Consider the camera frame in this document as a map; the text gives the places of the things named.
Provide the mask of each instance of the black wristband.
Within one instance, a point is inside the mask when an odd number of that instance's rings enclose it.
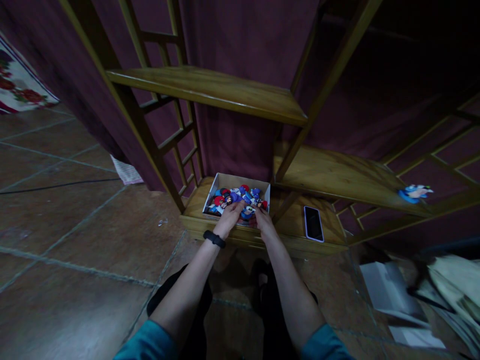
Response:
[[[205,240],[210,240],[212,243],[220,247],[220,249],[224,249],[227,243],[222,240],[222,238],[218,235],[215,235],[210,230],[207,230],[203,233],[203,238]]]

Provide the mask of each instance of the wooden shelf board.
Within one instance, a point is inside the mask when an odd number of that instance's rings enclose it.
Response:
[[[199,184],[197,190],[190,196],[186,205],[185,212],[180,216],[196,218],[205,222],[216,222],[215,220],[206,219],[202,213],[205,200],[210,191],[214,178],[205,177]],[[279,208],[282,201],[286,197],[287,192],[280,189],[272,189],[270,194],[270,214],[273,214],[276,209]],[[307,239],[305,237],[305,221],[303,216],[303,207],[311,206],[320,210],[320,217],[323,227],[323,235],[325,237],[325,243],[320,243],[314,240]],[[253,236],[259,237],[260,232],[258,229],[239,226],[236,228],[242,230],[251,231]],[[294,237],[308,242],[311,245],[319,246],[345,246],[345,235],[338,217],[331,210],[331,205],[325,201],[314,197],[301,196],[288,210],[288,212],[281,218],[281,220],[275,225],[280,237]]]
[[[274,149],[274,173],[280,167],[289,144],[277,142]],[[302,145],[279,187],[302,193],[345,199],[404,213],[429,217],[422,204],[411,204],[398,196],[405,187],[386,166],[357,156]]]
[[[108,70],[117,84],[302,127],[307,116],[288,89],[195,66]]]

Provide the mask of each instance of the teal sleeve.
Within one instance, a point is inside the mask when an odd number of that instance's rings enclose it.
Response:
[[[178,357],[177,345],[170,335],[156,322],[147,320],[113,360],[173,360]]]
[[[337,337],[330,325],[320,327],[307,341],[301,350],[301,358],[305,360],[350,360],[353,357]]]

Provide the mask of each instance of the phone screen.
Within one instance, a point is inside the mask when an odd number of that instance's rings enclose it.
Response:
[[[322,234],[322,225],[320,223],[320,213],[317,209],[305,206],[305,226],[306,235],[309,238],[324,241]]]

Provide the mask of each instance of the cardboard box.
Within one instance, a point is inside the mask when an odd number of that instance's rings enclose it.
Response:
[[[397,264],[372,262],[360,265],[360,271],[376,310],[430,329],[420,304],[407,293],[407,284]]]
[[[215,215],[208,212],[208,207],[212,203],[213,198],[215,197],[215,192],[221,188],[227,189],[234,189],[239,188],[241,185],[247,185],[250,189],[258,188],[261,190],[260,198],[265,200],[268,203],[267,211],[270,211],[270,183],[265,181],[259,180],[252,180],[246,177],[235,176],[235,175],[228,175],[223,173],[217,173],[215,175],[215,179],[211,185],[210,191],[208,192],[208,196],[205,200],[205,205],[203,206],[203,215],[207,219],[211,220],[218,220],[220,215]],[[248,226],[248,222],[245,221],[239,222],[238,225]]]

